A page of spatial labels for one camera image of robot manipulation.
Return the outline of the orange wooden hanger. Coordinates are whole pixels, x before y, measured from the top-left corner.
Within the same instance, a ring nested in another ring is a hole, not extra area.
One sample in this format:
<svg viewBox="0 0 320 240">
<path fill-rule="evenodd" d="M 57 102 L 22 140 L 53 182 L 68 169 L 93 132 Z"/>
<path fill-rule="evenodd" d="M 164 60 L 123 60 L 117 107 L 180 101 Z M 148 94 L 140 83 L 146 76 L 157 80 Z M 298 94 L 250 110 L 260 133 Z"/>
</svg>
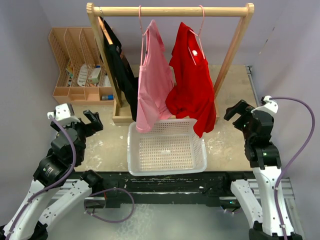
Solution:
<svg viewBox="0 0 320 240">
<path fill-rule="evenodd" d="M 112 44 L 113 44 L 113 41 L 112 41 L 110 35 L 108 34 L 108 31 L 107 31 L 106 28 L 105 28 L 104 22 L 101 20 L 100 17 L 98 17 L 98 22 L 99 22 L 99 25 L 100 25 L 100 27 L 101 27 L 101 30 L 102 30 L 102 32 L 103 32 L 103 34 L 104 34 L 104 36 L 105 36 L 108 44 L 109 44 L 109 45 L 112 45 Z"/>
</svg>

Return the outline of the pink t shirt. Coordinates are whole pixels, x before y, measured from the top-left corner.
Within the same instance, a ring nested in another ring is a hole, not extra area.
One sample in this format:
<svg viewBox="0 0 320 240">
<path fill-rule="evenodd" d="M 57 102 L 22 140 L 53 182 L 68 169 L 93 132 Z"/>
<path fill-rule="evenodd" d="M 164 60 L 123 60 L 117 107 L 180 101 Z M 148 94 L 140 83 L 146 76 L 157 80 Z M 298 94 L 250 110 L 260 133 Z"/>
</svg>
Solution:
<svg viewBox="0 0 320 240">
<path fill-rule="evenodd" d="M 164 55 L 165 46 L 156 21 L 142 35 L 138 76 L 136 130 L 147 133 L 159 120 L 172 116 L 166 105 L 174 87 L 172 70 Z"/>
</svg>

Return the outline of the black t shirt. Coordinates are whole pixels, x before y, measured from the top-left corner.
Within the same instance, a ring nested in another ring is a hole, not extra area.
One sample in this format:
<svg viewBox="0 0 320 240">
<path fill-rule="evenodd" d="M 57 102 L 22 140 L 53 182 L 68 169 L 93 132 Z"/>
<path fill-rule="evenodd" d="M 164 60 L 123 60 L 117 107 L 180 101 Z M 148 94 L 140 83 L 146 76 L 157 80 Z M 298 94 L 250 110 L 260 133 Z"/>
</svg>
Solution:
<svg viewBox="0 0 320 240">
<path fill-rule="evenodd" d="M 100 17 L 100 20 L 103 21 L 104 28 L 112 41 L 112 44 L 109 43 L 104 34 L 105 54 L 110 63 L 110 70 L 116 78 L 119 89 L 124 93 L 125 99 L 130 106 L 132 120 L 135 122 L 137 120 L 139 78 L 134 76 L 130 64 L 125 65 L 123 62 L 120 40 L 102 17 Z"/>
</svg>

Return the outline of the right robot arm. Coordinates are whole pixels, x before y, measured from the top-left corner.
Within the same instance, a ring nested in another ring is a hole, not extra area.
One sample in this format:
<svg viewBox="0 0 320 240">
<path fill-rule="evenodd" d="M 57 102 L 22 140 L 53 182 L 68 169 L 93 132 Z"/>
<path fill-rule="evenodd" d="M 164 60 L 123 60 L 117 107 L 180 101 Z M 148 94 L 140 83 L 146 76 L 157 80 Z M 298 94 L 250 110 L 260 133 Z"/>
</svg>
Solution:
<svg viewBox="0 0 320 240">
<path fill-rule="evenodd" d="M 291 224 L 280 181 L 281 159 L 278 148 L 270 141 L 278 104 L 271 96 L 253 107 L 244 100 L 226 109 L 224 119 L 239 118 L 233 126 L 243 133 L 244 153 L 258 186 L 257 199 L 246 179 L 230 178 L 222 183 L 228 196 L 235 196 L 248 224 L 251 240 L 301 240 Z"/>
</svg>

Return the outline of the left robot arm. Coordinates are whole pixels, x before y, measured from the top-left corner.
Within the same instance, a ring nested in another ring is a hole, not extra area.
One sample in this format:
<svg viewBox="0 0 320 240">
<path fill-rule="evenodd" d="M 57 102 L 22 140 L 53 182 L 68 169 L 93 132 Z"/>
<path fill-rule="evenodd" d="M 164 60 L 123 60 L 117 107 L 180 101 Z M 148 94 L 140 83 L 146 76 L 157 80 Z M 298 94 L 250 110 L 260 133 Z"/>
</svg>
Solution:
<svg viewBox="0 0 320 240">
<path fill-rule="evenodd" d="M 57 131 L 47 155 L 39 162 L 30 188 L 14 217 L 0 228 L 2 240 L 46 240 L 54 226 L 80 201 L 103 191 L 103 178 L 85 171 L 54 203 L 52 198 L 65 184 L 74 168 L 84 161 L 86 140 L 104 126 L 98 112 L 85 110 L 84 123 L 72 110 L 48 113 L 50 126 Z"/>
</svg>

